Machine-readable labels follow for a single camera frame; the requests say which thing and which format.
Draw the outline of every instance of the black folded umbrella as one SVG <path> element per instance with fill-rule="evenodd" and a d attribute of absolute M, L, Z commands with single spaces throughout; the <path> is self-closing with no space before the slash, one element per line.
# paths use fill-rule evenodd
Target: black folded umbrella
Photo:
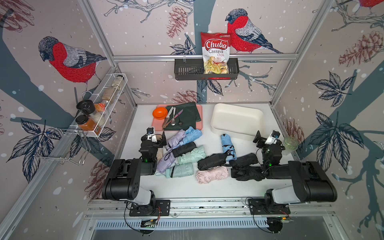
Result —
<path fill-rule="evenodd" d="M 257 160 L 256 154 L 254 153 L 250 153 L 250 154 L 238 157 L 237 160 L 229 161 L 229 165 L 231 165 L 231 167 L 234 167 L 234 168 L 244 167 L 244 166 L 248 166 L 256 163 L 258 163 L 258 160 Z"/>
<path fill-rule="evenodd" d="M 216 153 L 212 154 L 209 157 L 206 157 L 204 159 L 201 159 L 197 162 L 197 168 L 202 170 L 207 170 L 212 167 L 220 166 L 225 164 L 225 159 L 227 158 L 227 155 L 225 153 Z"/>
<path fill-rule="evenodd" d="M 189 142 L 186 145 L 182 145 L 178 148 L 173 149 L 172 153 L 174 157 L 179 157 L 187 152 L 192 151 L 195 148 L 196 148 L 196 144 L 194 142 Z"/>
<path fill-rule="evenodd" d="M 261 181 L 265 177 L 263 176 L 262 169 L 260 167 L 239 167 L 231 169 L 231 178 L 236 178 L 238 181 L 248 181 L 254 179 Z"/>

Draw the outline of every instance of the black jar lid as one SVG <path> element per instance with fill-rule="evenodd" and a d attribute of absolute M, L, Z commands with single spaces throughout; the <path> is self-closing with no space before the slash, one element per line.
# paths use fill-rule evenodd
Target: black jar lid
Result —
<path fill-rule="evenodd" d="M 88 122 L 89 118 L 86 115 L 80 115 L 78 116 L 75 121 L 78 125 L 84 124 Z"/>
<path fill-rule="evenodd" d="M 96 111 L 93 101 L 89 99 L 80 101 L 76 105 L 76 108 L 82 111 L 84 114 L 92 114 L 94 111 Z"/>

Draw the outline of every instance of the bullfinch illustration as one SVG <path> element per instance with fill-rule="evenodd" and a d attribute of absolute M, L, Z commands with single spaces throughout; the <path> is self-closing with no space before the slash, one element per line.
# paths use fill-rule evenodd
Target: bullfinch illustration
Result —
<path fill-rule="evenodd" d="M 96 75 L 97 65 L 107 59 L 83 48 L 68 46 L 51 36 L 40 41 L 39 52 L 43 61 L 48 60 L 65 79 L 74 83 L 85 83 L 86 90 L 82 95 L 90 93 L 87 82 Z"/>
<path fill-rule="evenodd" d="M 273 48 L 272 44 L 265 39 L 262 31 L 253 25 L 248 18 L 248 13 L 242 9 L 234 9 L 229 12 L 227 18 L 227 33 L 232 33 L 232 44 L 237 52 L 253 52 L 256 49 L 270 49 L 276 53 L 282 53 Z"/>
<path fill-rule="evenodd" d="M 368 16 L 376 15 L 376 13 L 372 12 L 371 8 L 376 6 L 379 3 L 384 2 L 384 0 L 346 0 L 344 2 L 341 2 L 340 5 L 346 4 L 346 3 L 351 2 L 351 1 L 359 2 L 359 5 L 360 5 L 359 8 L 356 10 L 356 12 L 352 15 L 356 15 L 358 10 L 361 7 L 366 7 L 366 8 L 369 8 L 369 12 L 370 12 L 370 14 Z"/>

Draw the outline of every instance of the chip bag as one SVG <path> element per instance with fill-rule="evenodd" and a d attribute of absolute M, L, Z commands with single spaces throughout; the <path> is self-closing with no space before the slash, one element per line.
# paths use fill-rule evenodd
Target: chip bag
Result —
<path fill-rule="evenodd" d="M 232 33 L 201 33 L 204 73 L 228 73 Z"/>

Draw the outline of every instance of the folded umbrella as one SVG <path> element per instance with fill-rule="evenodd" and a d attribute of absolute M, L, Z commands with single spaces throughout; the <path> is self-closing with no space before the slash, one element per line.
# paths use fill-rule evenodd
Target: folded umbrella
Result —
<path fill-rule="evenodd" d="M 234 167 L 234 168 L 249 166 L 256 163 L 258 163 L 258 160 L 257 160 L 256 154 L 254 153 L 250 153 L 250 154 L 238 157 L 237 160 L 229 161 L 229 165 L 231 165 L 231 167 Z"/>
<path fill-rule="evenodd" d="M 223 146 L 223 152 L 227 155 L 227 162 L 229 160 L 236 160 L 235 147 L 232 144 L 231 137 L 228 134 L 221 135 L 221 144 Z"/>
<path fill-rule="evenodd" d="M 224 166 L 214 167 L 209 170 L 197 171 L 196 179 L 200 184 L 209 183 L 213 180 L 222 180 L 229 176 L 228 170 Z"/>
<path fill-rule="evenodd" d="M 167 153 L 163 156 L 163 158 L 157 164 L 157 170 L 161 173 L 165 172 L 167 168 L 169 168 L 172 163 L 175 162 L 176 158 L 173 156 L 172 150 L 175 146 L 178 145 L 180 140 L 185 137 L 185 131 L 178 131 L 175 136 L 171 137 L 167 141 L 167 145 L 165 146 L 167 149 Z"/>
<path fill-rule="evenodd" d="M 179 161 L 180 164 L 184 164 L 187 162 L 197 162 L 205 157 L 206 156 L 204 152 L 204 146 L 201 145 L 200 147 L 197 147 L 192 151 L 181 155 L 180 157 L 177 158 L 177 160 Z"/>
<path fill-rule="evenodd" d="M 167 178 L 186 177 L 191 175 L 193 175 L 193 165 L 190 162 L 186 164 L 175 165 L 166 169 Z"/>
<path fill-rule="evenodd" d="M 265 178 L 260 167 L 251 166 L 232 168 L 231 177 L 236 178 L 238 181 L 248 181 L 251 179 L 261 181 Z"/>
<path fill-rule="evenodd" d="M 226 157 L 227 155 L 225 153 L 212 154 L 211 156 L 198 161 L 197 168 L 199 170 L 207 170 L 212 167 L 220 166 L 226 163 L 225 161 Z"/>
<path fill-rule="evenodd" d="M 185 137 L 179 142 L 179 145 L 182 146 L 182 145 L 185 145 L 189 142 L 193 142 L 196 139 L 198 139 L 199 137 L 201 137 L 201 135 L 203 135 L 203 134 L 201 133 L 200 130 L 194 129 L 193 127 L 189 127 L 185 131 Z"/>
<path fill-rule="evenodd" d="M 184 153 L 190 152 L 196 148 L 196 144 L 194 142 L 189 142 L 186 145 L 180 146 L 172 150 L 173 156 L 179 157 Z"/>

